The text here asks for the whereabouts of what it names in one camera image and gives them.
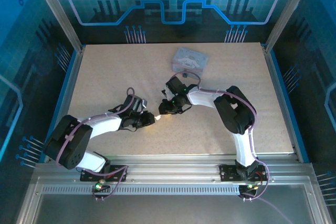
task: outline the beige work surface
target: beige work surface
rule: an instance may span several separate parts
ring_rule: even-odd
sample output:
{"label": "beige work surface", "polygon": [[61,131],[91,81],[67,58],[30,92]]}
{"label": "beige work surface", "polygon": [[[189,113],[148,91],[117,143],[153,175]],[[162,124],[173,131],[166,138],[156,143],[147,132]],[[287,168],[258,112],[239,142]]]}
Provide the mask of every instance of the beige work surface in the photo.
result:
{"label": "beige work surface", "polygon": [[[105,113],[124,102],[126,89],[147,99],[148,110],[158,115],[161,90],[174,74],[171,60],[179,47],[209,55],[201,87],[226,90],[238,86],[254,105],[257,153],[292,152],[279,103],[259,43],[87,45],[80,66],[69,114],[88,117]],[[190,84],[196,80],[180,79]],[[166,115],[135,133],[102,134],[89,143],[102,155],[235,154],[233,136],[218,112],[193,106],[182,115]]]}

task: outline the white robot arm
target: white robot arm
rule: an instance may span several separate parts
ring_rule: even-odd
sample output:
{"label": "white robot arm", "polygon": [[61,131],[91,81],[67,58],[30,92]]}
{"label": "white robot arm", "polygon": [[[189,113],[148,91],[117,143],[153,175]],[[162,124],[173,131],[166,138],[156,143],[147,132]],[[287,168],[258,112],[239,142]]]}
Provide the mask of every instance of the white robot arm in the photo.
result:
{"label": "white robot arm", "polygon": [[[193,105],[217,109],[224,125],[232,132],[235,140],[237,172],[242,178],[247,178],[258,166],[258,162],[253,157],[253,154],[255,155],[254,146],[252,143],[251,148],[248,133],[248,128],[254,123],[255,118],[251,109],[244,103],[227,94],[200,89],[194,84],[187,87],[177,77],[173,77],[166,83],[162,93],[167,99],[163,99],[159,106],[160,114],[182,114]],[[227,93],[239,97],[253,108],[237,87],[230,87]]]}
{"label": "white robot arm", "polygon": [[[152,113],[143,111],[147,101],[134,97],[132,102],[132,98],[128,95],[124,104],[90,119],[64,116],[46,141],[43,152],[67,169],[81,168],[95,173],[108,171],[109,162],[104,156],[86,151],[89,141],[106,132],[136,131],[155,122]],[[76,127],[73,136],[69,137]]]}

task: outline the small box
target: small box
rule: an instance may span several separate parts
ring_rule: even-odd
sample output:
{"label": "small box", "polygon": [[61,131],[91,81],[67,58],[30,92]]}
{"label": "small box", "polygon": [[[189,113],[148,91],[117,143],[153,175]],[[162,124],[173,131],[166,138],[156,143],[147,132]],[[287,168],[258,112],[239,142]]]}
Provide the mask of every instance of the small box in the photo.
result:
{"label": "small box", "polygon": [[[181,47],[172,60],[173,71],[188,70],[202,77],[208,58],[206,54]],[[188,74],[188,76],[197,79],[193,74]]]}

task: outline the blue frame edge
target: blue frame edge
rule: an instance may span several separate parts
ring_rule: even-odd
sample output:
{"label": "blue frame edge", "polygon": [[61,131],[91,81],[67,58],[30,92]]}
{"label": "blue frame edge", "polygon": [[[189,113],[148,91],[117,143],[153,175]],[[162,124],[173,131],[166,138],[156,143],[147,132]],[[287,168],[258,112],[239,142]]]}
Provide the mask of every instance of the blue frame edge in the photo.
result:
{"label": "blue frame edge", "polygon": [[[72,69],[74,67],[74,62],[75,62],[76,57],[77,57],[77,52],[76,52],[76,50],[74,50],[74,52],[72,53],[72,57],[71,57],[71,60],[70,60],[68,71],[67,71],[67,73],[65,75],[65,78],[64,78],[64,81],[63,81],[61,92],[59,93],[59,97],[58,97],[56,107],[55,107],[55,110],[54,110],[54,115],[51,119],[50,127],[49,127],[49,130],[48,130],[47,137],[46,137],[45,141],[49,138],[49,136],[51,135],[51,133],[53,132],[53,130],[56,126],[56,120],[57,120],[59,111],[61,109],[62,101],[63,101],[64,95],[65,95],[65,91],[67,89],[67,85],[68,85],[68,82],[69,82],[69,79],[70,79]],[[46,155],[44,153],[42,153],[38,162],[39,163],[44,163],[45,158],[46,158]]]}
{"label": "blue frame edge", "polygon": [[285,83],[283,82],[282,74],[280,72],[278,61],[277,61],[277,58],[275,56],[275,53],[274,53],[273,49],[270,51],[270,55],[271,55],[272,61],[274,63],[277,78],[279,79],[281,92],[284,94],[283,97],[285,98],[285,103],[286,103],[286,106],[288,108],[289,116],[290,116],[292,126],[294,128],[294,132],[295,132],[297,142],[298,142],[298,145],[299,145],[298,146],[299,149],[297,151],[300,151],[303,162],[304,163],[309,163],[310,162],[309,157],[308,157],[306,148],[305,148],[304,143],[303,143],[303,139],[302,139],[302,136],[301,136],[301,133],[300,133],[300,130],[299,130],[299,125],[298,125],[298,122],[296,121],[296,118],[295,118],[295,115],[294,115],[294,110],[293,110],[293,107],[290,103],[289,96],[288,96],[288,93],[286,91],[286,86],[285,86]]}

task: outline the wire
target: wire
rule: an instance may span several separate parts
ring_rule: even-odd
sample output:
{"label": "wire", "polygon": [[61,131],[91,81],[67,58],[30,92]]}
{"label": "wire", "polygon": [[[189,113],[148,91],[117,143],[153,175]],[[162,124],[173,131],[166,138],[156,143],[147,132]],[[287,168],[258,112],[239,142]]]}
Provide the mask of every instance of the wire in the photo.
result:
{"label": "wire", "polygon": [[121,111],[118,111],[118,112],[115,112],[115,113],[105,113],[105,114],[101,114],[101,115],[94,115],[90,118],[87,118],[85,120],[83,120],[82,122],[80,122],[79,124],[77,124],[77,126],[75,128],[73,128],[73,130],[70,132],[70,134],[68,135],[68,137],[66,138],[66,140],[64,141],[61,149],[59,150],[59,153],[57,154],[57,157],[55,159],[56,161],[56,165],[61,165],[59,163],[59,159],[61,158],[61,155],[63,154],[63,151],[65,149],[65,147],[67,146],[67,144],[69,143],[70,140],[72,140],[73,138],[73,135],[75,134],[75,132],[85,123],[91,121],[91,120],[94,120],[94,119],[98,119],[98,118],[103,118],[103,117],[110,117],[110,116],[114,116],[114,115],[118,115],[124,111],[126,111],[132,104],[133,104],[133,101],[134,101],[134,98],[135,98],[135,91],[132,87],[129,87],[127,89],[127,95],[129,95],[129,90],[132,91],[132,99],[130,101],[130,103],[124,108],[122,109]]}
{"label": "wire", "polygon": [[136,132],[138,130],[138,128],[135,128],[134,131],[130,130],[130,129],[119,129],[120,131],[130,131],[130,132]]}
{"label": "wire", "polygon": [[95,195],[95,192],[92,193],[92,196],[94,196],[94,198],[95,198],[96,200],[98,200],[98,199],[104,200],[104,199],[107,199],[107,198],[111,197],[111,196],[114,194],[114,192],[116,191],[116,189],[117,189],[117,187],[119,186],[120,182],[122,181],[122,178],[123,178],[123,177],[125,176],[125,174],[126,174],[127,166],[123,166],[122,168],[113,171],[113,173],[117,173],[117,172],[119,172],[119,171],[121,171],[121,170],[123,170],[123,173],[122,173],[122,175],[120,176],[120,178],[119,178],[119,180],[118,180],[118,183],[115,185],[115,188],[112,190],[112,192],[111,192],[109,195],[107,195],[107,196],[105,196],[105,197],[97,197],[97,196]]}
{"label": "wire", "polygon": [[[247,196],[250,196],[250,197],[253,197],[253,195],[252,194],[247,194],[247,193],[244,193],[245,195],[247,195]],[[277,208],[275,205],[273,205],[271,202],[269,202],[268,200],[265,200],[265,199],[263,199],[263,198],[258,198],[259,200],[261,200],[262,202],[265,202],[266,204],[268,204],[269,206],[271,206],[271,207],[273,207],[273,209],[276,211],[276,212],[278,212],[286,221],[288,221],[288,223],[290,223],[290,224],[294,224],[290,219],[288,219],[288,217],[283,213],[283,212],[281,212],[280,211],[280,209],[279,208]]]}
{"label": "wire", "polygon": [[114,170],[114,171],[112,171],[112,172],[110,172],[110,173],[96,173],[96,172],[94,172],[94,171],[92,171],[92,170],[86,170],[86,169],[83,169],[83,170],[87,171],[88,173],[91,173],[92,175],[105,177],[105,176],[114,175],[114,174],[120,172],[121,170],[127,169],[127,167],[128,167],[128,166],[125,165],[125,166],[123,166],[123,167],[121,167],[121,168],[119,168],[119,169],[117,169],[117,170]]}
{"label": "wire", "polygon": [[227,91],[221,91],[221,90],[209,90],[209,89],[202,89],[202,88],[200,88],[200,85],[199,85],[199,84],[201,83],[201,78],[200,78],[199,75],[197,75],[196,73],[193,73],[193,72],[190,72],[190,71],[181,71],[181,72],[178,72],[178,73],[174,74],[174,75],[171,77],[171,79],[172,79],[173,77],[177,76],[178,74],[182,74],[182,73],[185,73],[185,72],[187,72],[187,73],[192,73],[194,76],[196,76],[196,77],[198,78],[198,84],[197,84],[197,86],[198,86],[198,88],[199,88],[200,91],[204,91],[204,92],[208,92],[208,93],[220,93],[220,94],[228,95],[228,96],[230,96],[230,97],[232,97],[232,98],[237,99],[238,101],[240,101],[241,103],[243,103],[246,107],[248,107],[248,108],[251,110],[251,112],[252,112],[252,114],[253,114],[253,117],[254,117],[254,121],[253,121],[252,125],[248,128],[248,138],[249,138],[249,142],[250,142],[251,154],[252,154],[252,157],[255,159],[255,161],[257,161],[257,162],[259,162],[259,163],[261,163],[262,165],[265,166],[265,169],[266,169],[266,171],[267,171],[267,175],[268,175],[268,176],[267,176],[266,185],[265,185],[264,189],[261,191],[261,193],[260,193],[259,195],[253,197],[251,200],[254,200],[254,199],[259,198],[259,197],[266,191],[266,189],[267,189],[267,187],[268,187],[268,183],[269,183],[269,177],[270,177],[270,175],[269,175],[269,169],[268,169],[267,164],[266,164],[265,162],[260,161],[259,159],[257,159],[257,156],[256,156],[256,154],[255,154],[255,150],[254,150],[254,144],[253,144],[253,129],[254,129],[256,123],[257,123],[257,112],[256,112],[255,108],[253,108],[253,106],[252,106],[251,104],[249,104],[247,101],[245,101],[243,98],[241,98],[241,97],[239,97],[239,96],[237,96],[237,95],[235,95],[235,94],[229,93],[229,92],[227,92]]}
{"label": "wire", "polygon": [[177,76],[178,74],[184,74],[184,73],[191,73],[191,74],[193,74],[194,76],[196,76],[197,79],[198,79],[197,86],[198,86],[198,87],[200,86],[199,84],[201,83],[201,78],[199,77],[199,75],[196,74],[196,73],[193,73],[193,72],[191,72],[191,71],[188,71],[188,70],[181,71],[181,72],[178,72],[178,73],[174,74],[173,76],[170,77],[169,80],[173,79],[173,78],[174,78],[175,76]]}
{"label": "wire", "polygon": [[263,181],[262,181],[262,173],[261,173],[261,172],[256,172],[256,174],[259,176],[259,178],[260,178],[260,182],[261,182],[261,185],[260,185],[260,186],[262,186],[262,184],[263,184]]}

